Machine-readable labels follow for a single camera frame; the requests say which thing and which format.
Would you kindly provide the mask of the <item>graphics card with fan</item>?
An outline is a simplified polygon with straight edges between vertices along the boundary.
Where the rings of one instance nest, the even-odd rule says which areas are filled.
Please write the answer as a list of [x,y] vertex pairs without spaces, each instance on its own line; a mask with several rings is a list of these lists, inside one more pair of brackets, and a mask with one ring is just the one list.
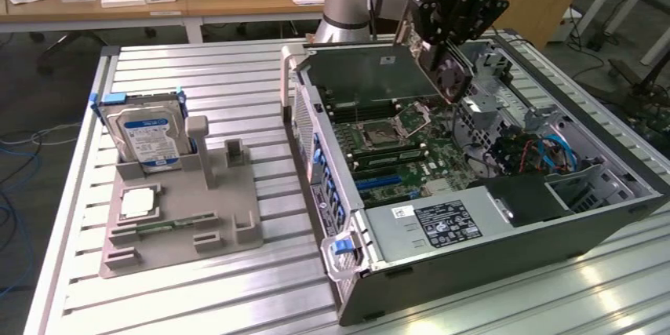
[[442,96],[445,101],[454,104],[464,96],[469,84],[473,80],[473,64],[470,64],[460,51],[460,46],[454,44],[454,37],[449,38],[449,61],[450,68],[444,73],[428,72],[418,62],[418,49],[413,46],[416,39],[413,37],[413,26],[410,21],[410,0],[406,2],[405,11],[402,13],[401,22],[395,31],[394,44],[405,46],[410,50],[410,54],[418,64],[421,71],[430,80],[436,91]]

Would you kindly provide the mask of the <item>metal drive cage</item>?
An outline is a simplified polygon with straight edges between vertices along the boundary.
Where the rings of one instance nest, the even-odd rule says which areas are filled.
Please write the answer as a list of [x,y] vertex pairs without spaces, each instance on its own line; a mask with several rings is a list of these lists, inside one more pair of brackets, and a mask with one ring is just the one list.
[[474,65],[470,89],[460,101],[456,140],[462,146],[492,147],[504,134],[546,136],[564,115],[536,78],[524,69],[525,60],[492,40],[461,46]]

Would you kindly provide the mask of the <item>metal socket cover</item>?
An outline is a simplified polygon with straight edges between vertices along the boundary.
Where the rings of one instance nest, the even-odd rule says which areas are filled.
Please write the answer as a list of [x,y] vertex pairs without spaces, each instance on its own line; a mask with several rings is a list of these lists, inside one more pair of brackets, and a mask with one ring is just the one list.
[[414,135],[430,122],[430,109],[420,101],[409,105],[395,116],[398,132],[405,137]]

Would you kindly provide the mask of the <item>black RAM slot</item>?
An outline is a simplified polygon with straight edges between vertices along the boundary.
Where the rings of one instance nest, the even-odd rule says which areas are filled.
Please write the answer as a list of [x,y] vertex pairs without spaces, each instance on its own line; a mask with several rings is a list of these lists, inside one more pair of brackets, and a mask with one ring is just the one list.
[[347,112],[347,113],[335,113],[331,117],[331,121],[337,124],[341,123],[354,123],[354,122],[365,122],[375,119],[393,118],[395,114],[385,113],[385,112]]
[[[385,112],[385,113],[394,113],[395,114],[395,106],[394,105],[366,105],[366,106],[359,106],[359,112]],[[347,112],[354,112],[354,107],[337,107],[331,110],[333,115],[335,113],[347,113]]]

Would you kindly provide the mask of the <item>green motherboard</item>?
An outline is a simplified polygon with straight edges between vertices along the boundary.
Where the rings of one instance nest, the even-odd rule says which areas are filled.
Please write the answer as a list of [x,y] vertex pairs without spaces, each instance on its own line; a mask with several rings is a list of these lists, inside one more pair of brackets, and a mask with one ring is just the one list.
[[[354,183],[363,178],[387,176],[391,174],[398,174],[402,177],[401,184],[365,191],[357,190],[367,208],[411,200],[410,193],[414,190],[421,191],[420,198],[429,197],[424,191],[424,184],[429,180],[448,178],[460,186],[461,190],[464,190],[473,182],[482,178],[493,178],[500,172],[494,164],[482,156],[482,147],[480,145],[460,145],[454,135],[457,123],[454,120],[454,109],[446,105],[437,96],[375,101],[361,104],[359,106],[394,105],[397,116],[416,101],[420,101],[430,109],[430,124],[410,137],[405,137],[398,132],[406,142],[403,145],[373,151],[357,151],[354,149],[357,145],[353,139],[353,126],[358,122],[337,124],[331,121],[331,110],[337,107],[354,107],[355,103],[329,105],[329,119]],[[389,119],[395,125],[395,116],[393,118],[375,120]],[[424,161],[410,162],[403,165],[383,166],[375,169],[358,169],[355,166],[355,161],[367,156],[398,155],[416,151],[425,152],[426,158]]]

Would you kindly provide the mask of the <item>installed green RAM stick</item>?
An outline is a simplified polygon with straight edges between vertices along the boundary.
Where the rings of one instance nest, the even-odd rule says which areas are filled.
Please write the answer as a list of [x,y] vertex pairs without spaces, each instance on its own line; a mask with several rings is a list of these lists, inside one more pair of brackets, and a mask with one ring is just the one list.
[[426,158],[425,152],[406,152],[398,155],[374,155],[361,158],[355,161],[358,169],[375,169],[383,166],[403,165],[410,162],[424,161]]

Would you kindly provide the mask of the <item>silver chipset heatsink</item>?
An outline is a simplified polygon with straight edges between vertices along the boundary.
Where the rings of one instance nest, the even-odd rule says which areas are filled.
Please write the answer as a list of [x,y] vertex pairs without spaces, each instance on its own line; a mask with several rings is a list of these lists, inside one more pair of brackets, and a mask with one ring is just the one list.
[[429,180],[424,184],[424,191],[428,196],[442,195],[446,193],[457,192],[460,190],[460,186],[454,184],[448,178]]

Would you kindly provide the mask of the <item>blue expansion slot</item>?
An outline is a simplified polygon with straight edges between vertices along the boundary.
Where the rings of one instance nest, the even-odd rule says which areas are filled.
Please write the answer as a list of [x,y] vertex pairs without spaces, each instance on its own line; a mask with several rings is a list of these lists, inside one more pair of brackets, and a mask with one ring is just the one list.
[[402,177],[398,174],[387,176],[369,177],[355,181],[355,186],[359,191],[382,188],[402,183]]

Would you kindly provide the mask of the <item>grey power supply unit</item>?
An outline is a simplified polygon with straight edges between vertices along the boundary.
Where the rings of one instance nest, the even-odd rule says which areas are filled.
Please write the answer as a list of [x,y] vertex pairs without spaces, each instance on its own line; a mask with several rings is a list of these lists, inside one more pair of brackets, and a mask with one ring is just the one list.
[[452,251],[513,230],[513,212],[485,186],[366,210],[385,262]]

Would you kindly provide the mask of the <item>blue case latch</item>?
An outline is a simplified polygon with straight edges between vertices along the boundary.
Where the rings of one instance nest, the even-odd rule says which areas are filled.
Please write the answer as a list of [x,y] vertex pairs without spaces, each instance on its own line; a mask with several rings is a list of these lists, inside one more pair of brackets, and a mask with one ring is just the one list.
[[353,253],[357,249],[354,245],[354,241],[350,238],[346,239],[339,239],[334,242],[333,246],[333,253],[339,256],[347,253]]

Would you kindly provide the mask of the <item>hard disk with blue rails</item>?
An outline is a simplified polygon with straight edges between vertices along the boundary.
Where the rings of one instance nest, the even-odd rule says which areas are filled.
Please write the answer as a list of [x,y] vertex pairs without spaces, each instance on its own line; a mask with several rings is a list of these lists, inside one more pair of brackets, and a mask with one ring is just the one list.
[[182,89],[155,94],[90,95],[90,107],[109,130],[121,161],[137,162],[146,173],[181,169],[181,157],[193,153],[186,100]]

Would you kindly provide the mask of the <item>black office chair base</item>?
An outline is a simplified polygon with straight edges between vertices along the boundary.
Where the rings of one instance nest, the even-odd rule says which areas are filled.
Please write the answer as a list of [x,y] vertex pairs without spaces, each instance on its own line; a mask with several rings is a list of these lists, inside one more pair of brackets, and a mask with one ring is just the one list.
[[[143,33],[147,38],[155,38],[158,36],[158,32],[153,27],[145,27]],[[42,43],[46,41],[46,35],[42,32],[31,31],[28,32],[28,37],[35,43]],[[81,38],[90,39],[101,47],[110,46],[107,41],[99,36],[99,34],[95,31],[91,30],[68,31],[38,57],[36,72],[39,75],[44,76],[52,75],[54,68],[48,64],[50,59],[56,55],[56,53],[64,50],[66,47],[71,45]]]

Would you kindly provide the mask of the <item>loose green RAM stick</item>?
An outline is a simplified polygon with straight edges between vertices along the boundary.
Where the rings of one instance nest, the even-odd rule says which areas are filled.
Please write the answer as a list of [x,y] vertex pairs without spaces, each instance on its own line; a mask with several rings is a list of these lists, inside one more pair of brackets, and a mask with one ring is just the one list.
[[166,231],[177,231],[179,229],[189,228],[193,225],[194,219],[166,220],[155,223],[141,224],[135,227],[135,231],[141,235],[147,235]]

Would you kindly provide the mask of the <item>silver CPU chip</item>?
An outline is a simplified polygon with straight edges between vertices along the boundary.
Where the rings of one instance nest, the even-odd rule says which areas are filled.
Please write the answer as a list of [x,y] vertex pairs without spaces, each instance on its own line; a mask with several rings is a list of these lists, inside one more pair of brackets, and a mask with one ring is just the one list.
[[142,217],[154,210],[155,192],[151,188],[133,189],[125,192],[121,215],[125,218]]

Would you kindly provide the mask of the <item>grey parts rack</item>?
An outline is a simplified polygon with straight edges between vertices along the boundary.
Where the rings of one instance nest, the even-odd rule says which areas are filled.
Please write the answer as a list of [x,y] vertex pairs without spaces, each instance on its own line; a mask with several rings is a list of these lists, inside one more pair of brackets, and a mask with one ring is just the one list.
[[[181,169],[146,173],[137,162],[115,167],[99,270],[105,279],[238,253],[265,243],[249,147],[231,139],[210,149],[203,115],[186,119],[186,133],[197,151],[181,157]],[[125,218],[125,192],[139,188],[154,190],[154,210]],[[182,219],[194,219],[194,225],[147,235],[135,231],[141,224]]]

